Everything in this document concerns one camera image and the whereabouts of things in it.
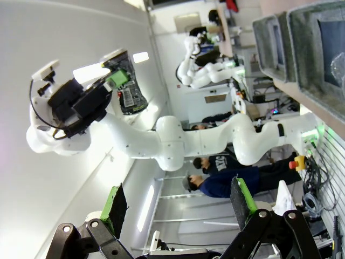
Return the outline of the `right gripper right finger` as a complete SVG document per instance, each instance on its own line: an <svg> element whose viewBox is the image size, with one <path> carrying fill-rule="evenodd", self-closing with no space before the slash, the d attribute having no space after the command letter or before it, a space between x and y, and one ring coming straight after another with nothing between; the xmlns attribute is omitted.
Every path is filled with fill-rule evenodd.
<svg viewBox="0 0 345 259"><path fill-rule="evenodd" d="M288 210L281 216L258 208L242 178L233 178L230 200L240 232L221 258L253 258L263 244L275 245L280 258L321 258L303 214Z"/></svg>

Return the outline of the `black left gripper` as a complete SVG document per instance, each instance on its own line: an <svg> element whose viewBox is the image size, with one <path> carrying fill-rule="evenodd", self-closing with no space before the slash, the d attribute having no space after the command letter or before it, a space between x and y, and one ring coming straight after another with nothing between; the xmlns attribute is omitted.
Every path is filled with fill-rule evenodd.
<svg viewBox="0 0 345 259"><path fill-rule="evenodd" d="M112 91L129 81L123 69L111 72L107 68L92 69L82 74L82 85L76 79L63 84L49 99L58 127L64 138L84 134L93 121L102 120L111 101Z"/></svg>

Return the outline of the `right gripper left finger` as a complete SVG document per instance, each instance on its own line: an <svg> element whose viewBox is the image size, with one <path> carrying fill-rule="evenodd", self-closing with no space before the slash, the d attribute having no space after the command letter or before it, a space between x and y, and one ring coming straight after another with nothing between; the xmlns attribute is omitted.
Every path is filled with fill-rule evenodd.
<svg viewBox="0 0 345 259"><path fill-rule="evenodd" d="M119 240L127 208L123 187L112 187L100 216L79 227L62 223L56 228L47 258L88 258L97 252L103 258L132 258Z"/></svg>

